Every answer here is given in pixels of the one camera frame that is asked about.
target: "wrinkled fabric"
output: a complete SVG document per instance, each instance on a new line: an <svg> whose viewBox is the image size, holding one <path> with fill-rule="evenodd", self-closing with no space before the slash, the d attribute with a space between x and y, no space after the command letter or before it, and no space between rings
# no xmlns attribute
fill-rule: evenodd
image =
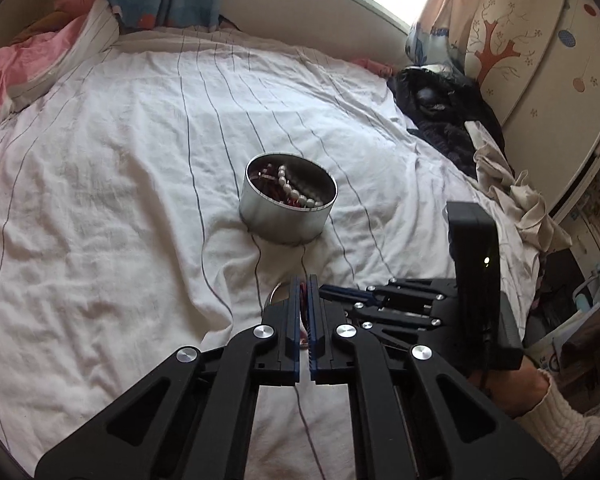
<svg viewBox="0 0 600 480"><path fill-rule="evenodd" d="M500 204L520 237L543 253L570 247L571 237L549 216L544 197L528 182L527 171L514 178L489 132L477 122L468 121L465 126L477 147L478 188Z"/></svg>
<svg viewBox="0 0 600 480"><path fill-rule="evenodd" d="M258 324L291 276L360 288L453 277L448 200L496 222L523 335L538 251L411 124L359 66L174 28L120 37L1 124L0 438L16 460L33 472L179 347ZM262 152L336 180L311 243L275 245L240 220L244 169ZM355 478L347 387L310 382L305 359L296 390L260 391L247 480Z"/></svg>
<svg viewBox="0 0 600 480"><path fill-rule="evenodd" d="M398 108L416 124L410 133L446 156L458 170L477 178L475 148L465 121L485 124L502 150L504 137L480 89L458 70L441 66L408 67L388 82Z"/></svg>
<svg viewBox="0 0 600 480"><path fill-rule="evenodd" d="M97 0L87 12L59 32L0 48L0 123L43 96L85 54L96 54L118 38L106 0Z"/></svg>

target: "white knit sleeve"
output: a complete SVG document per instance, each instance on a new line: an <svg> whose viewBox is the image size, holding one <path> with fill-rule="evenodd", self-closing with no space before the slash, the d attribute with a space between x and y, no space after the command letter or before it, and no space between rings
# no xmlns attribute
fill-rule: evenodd
<svg viewBox="0 0 600 480"><path fill-rule="evenodd" d="M540 373L549 380L549 390L540 404L516 422L554 456L567 476L600 436L600 416L576 412L560 394L551 374Z"/></svg>

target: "pink cloth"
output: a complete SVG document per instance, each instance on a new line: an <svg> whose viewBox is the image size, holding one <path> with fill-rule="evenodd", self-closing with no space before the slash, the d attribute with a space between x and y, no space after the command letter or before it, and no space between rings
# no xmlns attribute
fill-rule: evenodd
<svg viewBox="0 0 600 480"><path fill-rule="evenodd" d="M361 66L362 68L366 68L369 70L369 72L374 73L377 76L384 77L385 79L390 78L396 72L392 66L378 63L377 61L367 58L354 59L351 62Z"/></svg>
<svg viewBox="0 0 600 480"><path fill-rule="evenodd" d="M67 53L77 41L85 20L86 15L83 15L59 32L46 32L23 43L0 48L0 109L9 98L10 87L43 75Z"/></svg>
<svg viewBox="0 0 600 480"><path fill-rule="evenodd" d="M72 18L77 18L83 14L87 14L96 0L56 0L54 2L55 10L62 10Z"/></svg>

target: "jewelry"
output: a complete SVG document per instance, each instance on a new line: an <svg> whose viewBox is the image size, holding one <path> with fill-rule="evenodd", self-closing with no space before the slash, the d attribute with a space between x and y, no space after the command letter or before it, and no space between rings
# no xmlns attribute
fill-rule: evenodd
<svg viewBox="0 0 600 480"><path fill-rule="evenodd" d="M292 203L289 205L299 206L301 208L314 208L324 205L320 200L311 198L311 195L315 196L313 190L302 186L296 179L294 179L294 181L296 181L295 187L291 186L291 179L292 177L286 166L280 165L278 167L278 183L282 186L283 191L291 200Z"/></svg>

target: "gray stripe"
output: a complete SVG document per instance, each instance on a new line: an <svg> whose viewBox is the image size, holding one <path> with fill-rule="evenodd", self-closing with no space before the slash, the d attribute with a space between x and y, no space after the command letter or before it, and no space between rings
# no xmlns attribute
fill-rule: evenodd
<svg viewBox="0 0 600 480"><path fill-rule="evenodd" d="M109 8L108 6L103 7L103 9L100 11L100 14L97 15L96 19L91 22L91 25L89 25L89 28L85 31L84 36L87 35L87 33L91 30L91 27L93 27L93 25L98 21L98 19L102 15L102 13L105 10L107 10L108 8ZM103 25L100 27L100 29L96 33L96 36L100 33L100 31L102 30L102 28L104 27L104 25L106 25L107 23L109 23L109 21L110 21L110 19L103 23ZM20 97L20 96L24 95L26 92L31 92L33 89L38 88L40 85L42 85L42 84L44 84L46 82L48 82L47 79L42 80L39 83L33 85L31 88L27 88L26 90L23 90L20 94L18 94L17 96L14 96L14 99L17 98L17 97Z"/></svg>
<svg viewBox="0 0 600 480"><path fill-rule="evenodd" d="M36 119L40 116L40 114L42 113L42 110L45 109L45 106L51 101L51 99L60 91L60 89L62 88L62 86L64 86L64 83L66 83L67 81L69 81L69 79L71 79L71 76L75 73L76 70L78 70L79 66L75 67L74 70L71 72L71 74L69 75L69 77L56 89L56 91L49 96L49 98L44 102L44 104L40 107L40 110L38 110L38 113L36 114L35 117L33 117L32 121L29 123L29 126L27 126L22 133L18 134L14 139L12 139L7 146L5 147L4 151L2 152L2 154L0 155L0 164L2 162L2 159L4 158L4 154L7 152L7 150L9 149L9 147L16 141L18 140L21 136L23 136L25 133L27 133L30 129L30 127L33 125L33 123L36 121ZM3 142L3 140L6 138L6 135L0 140L0 144Z"/></svg>
<svg viewBox="0 0 600 480"><path fill-rule="evenodd" d="M302 420L302 425L304 426L304 432L306 433L306 438L309 441L309 447L311 448L311 453L314 456L315 465L318 466L318 471L320 472L320 478L322 480L326 480L326 476L324 475L324 471L322 470L322 465L320 464L320 460L318 459L318 453L315 450L314 440L311 438L311 433L309 433L309 425L306 423L306 419L304 418L304 413L302 412L302 406L300 405L300 392L298 392L298 387L294 384L294 390L296 392L296 401L298 402L298 412L300 413L300 419Z"/></svg>
<svg viewBox="0 0 600 480"><path fill-rule="evenodd" d="M235 99L234 93L231 92L231 86L229 85L229 82L226 80L226 77L224 76L224 74L220 70L220 67L218 66L218 59L216 58L217 50L218 50L218 44L216 43L216 47L214 49L214 64L216 65L218 72L222 76L222 79L224 79L226 87L229 89L229 94L231 95L231 99L233 99L234 103L236 103L236 105L238 105L240 107L240 109L247 115L247 118L248 118L249 122L251 123L251 127L253 128L253 133L256 134L256 137L258 138L258 142L260 143L260 147L262 148L262 151L265 152L266 150L264 149L264 144L262 143L262 139L260 138L260 134L258 133L258 130L256 129L255 124L253 124L253 121L251 120L251 116L249 115L248 111ZM260 318L262 318L262 316L264 314L264 309L262 306L262 298L261 298L261 293L260 293L260 279L258 278L258 265L260 264L260 260L262 259L262 249L258 245L255 236L253 235L253 233L251 233L251 230L248 227L247 227L247 232L251 235L251 240L253 241L253 244L258 249L258 261L256 262L256 265L253 269L253 275L256 280L256 290L258 292L258 305L260 306Z"/></svg>
<svg viewBox="0 0 600 480"><path fill-rule="evenodd" d="M244 79L242 79L242 76L240 74L238 74L238 77L240 78L240 80L244 83L244 85L249 89L249 92L251 92L251 95L254 97L254 99L256 99L257 102L260 103L260 106L262 106L265 110L267 110L268 112L271 112L271 114L273 115L274 120L276 121L276 123L278 124L279 128L286 133L286 136L289 139L289 142L291 143L291 145L296 149L296 152L300 153L300 155L302 156L302 158L304 158L304 153L302 152L302 150L296 146L296 144L294 143L293 139L291 138L291 135L289 134L289 132L282 126L282 124L280 124L280 121L278 120L278 118L276 117L276 113L271 110L269 107L267 107L266 104L264 104L262 101L260 101L260 99L258 99L256 97L256 94L253 93L253 90L251 90L250 86L247 85L247 83L244 81Z"/></svg>
<svg viewBox="0 0 600 480"><path fill-rule="evenodd" d="M60 114L62 113L62 110L64 110L64 107L67 106L67 104L69 103L69 101L71 101L73 98L75 98L78 95L78 92L80 91L80 89L82 88L82 86L84 85L84 82L86 81L86 79L89 77L89 74L91 73L91 70L93 70L95 67L95 65L93 65L91 67L91 69L89 70L89 72L87 73L87 75L84 77L84 79L81 81L80 86L78 87L78 89L75 91L74 95L71 96L70 98L67 99L67 101L64 103L64 105L62 105L62 107L60 108L58 114L55 116L54 120L51 121L51 123L49 124L49 126L47 126L45 128L45 130L40 133L31 143L31 145L29 146L29 148L27 149L27 151L25 152L24 156L22 157L22 161L20 163L20 167L18 168L18 173L16 174L15 179L13 180L13 187L11 188L11 198L9 200L9 208L7 209L7 218L4 221L4 224L2 225L2 256L0 257L0 272L2 270L2 264L4 263L4 248L5 248L5 238L4 238L4 232L5 229L7 227L7 222L9 221L10 215L11 215L11 205L13 204L13 195L15 193L15 189L16 189L16 183L18 181L18 177L20 176L20 172L22 171L22 167L24 165L24 161L25 158L27 157L27 155L29 155L29 152L31 151L31 149L33 148L33 145L36 143L36 141L40 138L40 136L42 136L43 134L45 134L46 132L48 132L49 128L56 122L56 120L58 120L58 117L60 116ZM15 141L16 139L13 139L12 142L10 142L7 147L4 149L4 151L6 152L7 148ZM4 426L2 424L2 418L0 417L0 428L2 430L2 434L4 435L4 442L6 444L7 449L9 450L9 452L11 452L11 448L9 445L9 441L7 438L6 433L4 432Z"/></svg>
<svg viewBox="0 0 600 480"><path fill-rule="evenodd" d="M196 203L198 204L198 215L200 216L200 228L202 229L202 248L200 249L200 269L202 270L202 277L205 280L206 288L208 288L211 293L216 297L216 299L222 303L222 305L229 311L229 316L233 322L234 313L229 308L229 305L224 302L224 300L220 297L220 295L214 290L209 283L209 280L206 276L205 270L205 242L206 242L206 231L205 231L205 220L202 217L202 208L200 207L200 194L198 193L198 188L196 187L196 177L193 175L193 167L191 166L191 135L190 135L190 126L189 126L189 113L187 112L187 102L184 99L184 90L182 89L182 76L180 75L180 57L182 56L182 49L184 48L184 31L182 32L182 45L180 46L180 54L178 55L178 77L180 78L180 94L182 95L182 105L184 106L184 114L187 118L187 148L189 150L189 156L187 158L189 162L189 173L191 174L191 185L193 186L193 191L196 194ZM200 52L200 44L198 44L198 53ZM196 53L196 62L198 62L198 53Z"/></svg>
<svg viewBox="0 0 600 480"><path fill-rule="evenodd" d="M262 81L262 79L258 78L258 81L260 82L260 84L267 89L267 91L276 99L278 99L278 101L280 101L281 104L285 105L285 107L288 108L287 104L280 99L279 97L277 97ZM382 254L382 251L380 250L380 245L378 244L378 240L376 239L376 236L374 235L373 232L373 228L371 227L371 216L369 215L369 211L366 208L366 206L363 204L362 199L360 198L359 193L357 192L357 190L353 187L353 184L351 183L351 180L349 179L349 175L342 169L342 167L340 166L340 164L327 152L327 149L324 145L324 142L322 141L322 138L319 137L311 128L308 128L305 124L304 121L302 120L302 116L300 115L300 113L298 111L296 111L296 115L298 116L298 119L300 119L300 123L302 124L302 126L304 126L307 130L309 130L312 135L318 139L320 141L320 145L322 146L322 150L324 151L324 154L326 156L328 156L333 163L338 167L338 169L342 172L342 174L344 175L345 179L347 179L347 183L349 184L349 187L351 188L351 190L353 191L353 193L356 195L356 198L358 199L358 203L360 204L360 207L362 207L362 209L364 210L365 214L366 214L366 220L368 222L368 227L369 227L369 234L371 234L371 237L374 241L374 245L376 246L376 250L378 250L378 254L380 254L380 259L382 260L382 263L384 264L384 266L386 267L386 270L389 272L389 274L391 276L394 276L392 270L389 268L389 265L387 265L386 260L384 259L384 254Z"/></svg>
<svg viewBox="0 0 600 480"><path fill-rule="evenodd" d="M202 85L205 88L206 98L209 99L209 104L214 109L216 113L216 118L218 119L218 127L220 128L220 137L222 138L222 145L224 146L224 152L226 153L226 158L229 161L229 166L231 167L231 172L234 174L234 184L235 184L235 195L238 200L240 200L240 189L238 188L238 177L235 173L234 164L231 162L231 155L229 155L229 148L226 145L226 139L224 138L224 129L222 128L222 121L220 120L220 114L218 113L218 109L214 105L214 102L211 100L211 96L209 95L209 90L206 88L206 80L202 75L202 70L200 70L200 66L198 66L198 71L200 72L200 77L202 78Z"/></svg>
<svg viewBox="0 0 600 480"><path fill-rule="evenodd" d="M331 77L331 75L329 73L327 73L327 78L329 79L331 86L333 86L333 89L338 93L338 95L340 96L340 98L344 101L344 96L342 95L342 92L340 92L340 89L336 86L336 83L334 82L333 78ZM346 113L349 117L352 117L351 113L342 105L338 102L338 100L336 99L336 97L333 97L333 100L335 101L335 103L338 105L338 108L340 108L341 110L344 111L344 113ZM376 121L378 121L380 123L380 127L382 127L382 121L379 119L378 115L376 114L376 111L373 110L373 108L371 108L371 111L373 113L373 115L375 115L376 117ZM369 121L369 125L376 131L378 132L382 137L384 137L386 132L383 132L381 129L378 129L378 127L376 125L374 125L371 121L371 118L367 115L366 116L367 120Z"/></svg>

